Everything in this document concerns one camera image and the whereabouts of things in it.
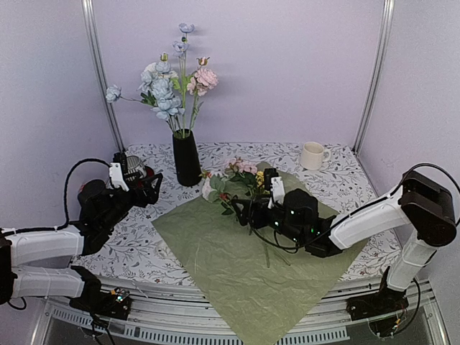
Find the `small blue flower stem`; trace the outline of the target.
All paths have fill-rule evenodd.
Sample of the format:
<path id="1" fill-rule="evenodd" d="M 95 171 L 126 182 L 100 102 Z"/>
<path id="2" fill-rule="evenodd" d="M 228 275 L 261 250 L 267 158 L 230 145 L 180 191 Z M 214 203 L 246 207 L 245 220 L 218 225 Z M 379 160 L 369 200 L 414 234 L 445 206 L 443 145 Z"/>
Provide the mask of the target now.
<path id="1" fill-rule="evenodd" d="M 186 138 L 187 134 L 185 133 L 185 106 L 186 106 L 186 86 L 187 86 L 187 76 L 186 76 L 186 60 L 187 60 L 187 51 L 189 48 L 188 43 L 188 35 L 195 30 L 195 26 L 193 24 L 186 24 L 186 23 L 179 23 L 178 28 L 181 32 L 180 41 L 174 41 L 172 44 L 175 52 L 175 56 L 178 58 L 179 61 L 179 84 L 180 84 L 180 95 L 182 97 L 182 124 L 180 128 L 182 129 L 181 137 L 183 139 Z"/>

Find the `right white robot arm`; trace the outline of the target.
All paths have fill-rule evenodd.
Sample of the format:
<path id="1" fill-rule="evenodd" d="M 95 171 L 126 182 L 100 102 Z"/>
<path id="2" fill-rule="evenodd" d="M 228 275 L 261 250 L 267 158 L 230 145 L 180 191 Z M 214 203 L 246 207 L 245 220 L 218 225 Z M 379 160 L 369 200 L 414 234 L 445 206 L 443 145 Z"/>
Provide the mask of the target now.
<path id="1" fill-rule="evenodd" d="M 383 288 L 372 297 L 377 313 L 398 304 L 418 272 L 438 248 L 450 244 L 457 233 L 453 198 L 449 190 L 414 171 L 407 171 L 387 194 L 345 216 L 319 215 L 319 202 L 306 191 L 284 189 L 276 169 L 264 171 L 263 195 L 231 199 L 239 223 L 252 231 L 272 228 L 315 257 L 331 257 L 388 229 L 411 225 L 413 233 L 397 261 L 385 275 Z"/>

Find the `green and peach wrapping paper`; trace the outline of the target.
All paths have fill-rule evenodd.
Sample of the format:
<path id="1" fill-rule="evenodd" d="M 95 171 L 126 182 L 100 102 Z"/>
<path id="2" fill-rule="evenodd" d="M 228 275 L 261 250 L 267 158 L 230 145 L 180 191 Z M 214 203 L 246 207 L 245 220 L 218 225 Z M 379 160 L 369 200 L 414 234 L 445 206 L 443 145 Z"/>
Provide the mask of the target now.
<path id="1" fill-rule="evenodd" d="M 216 312 L 245 344 L 274 344 L 339 281 L 366 245 L 338 255 L 287 254 L 199 196 L 152 222 Z"/>

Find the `white rose stem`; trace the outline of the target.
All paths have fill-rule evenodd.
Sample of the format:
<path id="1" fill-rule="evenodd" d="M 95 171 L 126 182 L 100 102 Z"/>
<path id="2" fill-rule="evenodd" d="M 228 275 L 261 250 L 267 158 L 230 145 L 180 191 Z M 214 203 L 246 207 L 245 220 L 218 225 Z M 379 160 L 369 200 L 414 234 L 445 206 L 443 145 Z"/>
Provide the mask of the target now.
<path id="1" fill-rule="evenodd" d="M 144 69 L 139 87 L 142 103 L 151 106 L 156 117 L 166 121 L 173 133 L 180 129 L 178 115 L 181 101 L 174 92 L 174 81 L 177 80 L 178 74 L 172 69 L 168 55 L 163 53 L 157 63 L 151 63 Z"/>

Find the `pink rose stem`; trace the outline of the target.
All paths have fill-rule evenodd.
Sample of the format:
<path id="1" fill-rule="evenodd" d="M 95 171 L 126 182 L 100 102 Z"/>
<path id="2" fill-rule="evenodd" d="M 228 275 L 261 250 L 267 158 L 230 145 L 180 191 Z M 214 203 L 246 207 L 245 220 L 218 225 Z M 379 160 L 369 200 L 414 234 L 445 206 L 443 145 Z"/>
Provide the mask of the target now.
<path id="1" fill-rule="evenodd" d="M 210 57 L 199 57 L 198 68 L 191 74 L 187 91 L 193 96 L 193 107 L 190 116 L 189 130 L 193 130 L 203 102 L 201 97 L 219 84 L 218 76 L 208 67 Z"/>

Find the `deep pink peony stem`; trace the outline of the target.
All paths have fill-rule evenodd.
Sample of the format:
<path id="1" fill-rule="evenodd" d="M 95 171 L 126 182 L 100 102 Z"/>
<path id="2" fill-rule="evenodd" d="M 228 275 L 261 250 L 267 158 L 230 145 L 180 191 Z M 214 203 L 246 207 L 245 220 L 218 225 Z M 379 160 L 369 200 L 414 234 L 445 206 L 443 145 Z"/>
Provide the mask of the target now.
<path id="1" fill-rule="evenodd" d="M 255 173 L 259 171 L 255 163 L 245 162 L 242 158 L 235 157 L 230 160 L 226 171 L 230 174 L 232 182 L 243 183 L 248 188 L 246 196 L 255 197 L 252 195 L 252 183 Z"/>

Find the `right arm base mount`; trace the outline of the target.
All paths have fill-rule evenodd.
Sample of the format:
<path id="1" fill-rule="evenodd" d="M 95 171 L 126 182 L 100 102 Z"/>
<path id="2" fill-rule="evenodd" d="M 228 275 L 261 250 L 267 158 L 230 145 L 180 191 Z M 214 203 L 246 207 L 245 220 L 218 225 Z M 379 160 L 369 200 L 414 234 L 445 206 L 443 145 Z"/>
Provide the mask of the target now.
<path id="1" fill-rule="evenodd" d="M 405 292 L 388 288 L 387 276 L 389 270 L 390 267 L 385 270 L 377 292 L 346 300 L 346 311 L 353 321 L 394 312 L 405 314 L 409 306 L 408 299 L 405 297 Z M 401 322 L 402 316 L 393 316 L 388 319 L 371 321 L 369 327 L 374 335 L 386 338 L 396 334 Z"/>

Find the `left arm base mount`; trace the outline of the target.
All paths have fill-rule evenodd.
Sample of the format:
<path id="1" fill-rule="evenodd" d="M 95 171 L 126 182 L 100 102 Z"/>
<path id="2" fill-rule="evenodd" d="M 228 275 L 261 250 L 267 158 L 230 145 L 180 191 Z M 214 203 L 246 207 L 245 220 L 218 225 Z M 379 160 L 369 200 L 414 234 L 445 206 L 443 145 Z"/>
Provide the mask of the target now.
<path id="1" fill-rule="evenodd" d="M 132 306 L 129 291 L 120 287 L 104 292 L 101 281 L 86 268 L 71 266 L 84 282 L 83 291 L 79 297 L 70 298 L 69 306 L 91 315 L 106 316 L 126 321 Z"/>

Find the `pale pink peony stem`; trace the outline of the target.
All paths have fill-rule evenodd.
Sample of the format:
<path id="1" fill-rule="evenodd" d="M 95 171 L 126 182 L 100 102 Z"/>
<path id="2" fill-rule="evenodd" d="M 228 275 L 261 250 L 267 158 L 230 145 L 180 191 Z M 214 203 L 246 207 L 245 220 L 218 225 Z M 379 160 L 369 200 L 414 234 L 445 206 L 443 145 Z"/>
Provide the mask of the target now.
<path id="1" fill-rule="evenodd" d="M 229 183 L 239 183 L 239 182 L 232 182 L 230 180 L 231 176 L 226 171 L 226 169 L 223 175 L 217 172 L 211 172 L 208 170 L 202 171 L 202 177 L 204 178 L 204 184 L 202 187 L 203 198 L 210 203 L 219 202 L 221 206 L 224 208 L 222 215 L 225 215 L 225 216 L 235 213 L 233 207 L 231 206 L 231 199 L 237 198 L 236 194 L 232 195 L 229 192 L 227 185 Z M 248 188 L 245 185 L 244 187 L 246 188 L 244 192 L 244 194 L 246 195 Z"/>

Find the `yellow daisy sprig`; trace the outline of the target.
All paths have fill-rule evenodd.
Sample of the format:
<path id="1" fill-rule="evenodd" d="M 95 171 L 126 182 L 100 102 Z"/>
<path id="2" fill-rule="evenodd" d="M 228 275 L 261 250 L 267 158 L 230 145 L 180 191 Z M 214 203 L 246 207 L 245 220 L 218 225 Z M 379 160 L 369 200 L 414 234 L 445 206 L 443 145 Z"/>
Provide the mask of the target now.
<path id="1" fill-rule="evenodd" d="M 265 189 L 265 175 L 263 171 L 257 171 L 254 175 L 254 182 L 252 183 L 252 195 L 264 195 L 267 194 Z"/>

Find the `light blue hydrangea stem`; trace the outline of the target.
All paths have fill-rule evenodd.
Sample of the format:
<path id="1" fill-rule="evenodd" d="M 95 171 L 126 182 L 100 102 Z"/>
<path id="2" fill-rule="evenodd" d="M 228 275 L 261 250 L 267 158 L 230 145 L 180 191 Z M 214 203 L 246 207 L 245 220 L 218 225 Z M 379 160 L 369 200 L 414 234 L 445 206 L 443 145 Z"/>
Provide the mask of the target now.
<path id="1" fill-rule="evenodd" d="M 180 137 L 184 135 L 180 124 L 184 108 L 174 92 L 175 81 L 178 81 L 178 74 L 168 61 L 161 60 L 149 64 L 141 73 L 141 85 L 137 89 L 139 98 L 124 97 L 121 87 L 112 85 L 106 89 L 105 99 L 108 104 L 123 100 L 148 106 L 158 119 L 167 123 L 176 137 Z"/>

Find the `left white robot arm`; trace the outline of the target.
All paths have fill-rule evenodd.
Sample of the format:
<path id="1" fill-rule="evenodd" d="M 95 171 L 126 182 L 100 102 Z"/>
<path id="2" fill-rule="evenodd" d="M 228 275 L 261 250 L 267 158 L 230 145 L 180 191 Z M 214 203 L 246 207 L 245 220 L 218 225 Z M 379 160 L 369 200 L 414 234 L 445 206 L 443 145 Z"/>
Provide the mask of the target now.
<path id="1" fill-rule="evenodd" d="M 78 194 L 79 219 L 63 229 L 2 231 L 1 303 L 25 296 L 63 296 L 71 307 L 89 313 L 112 315 L 128 309 L 126 292 L 102 291 L 101 281 L 84 267 L 52 269 L 37 263 L 99 252 L 133 207 L 157 202 L 162 179 L 162 174 L 148 170 L 146 177 L 114 183 L 113 188 L 92 180 Z"/>

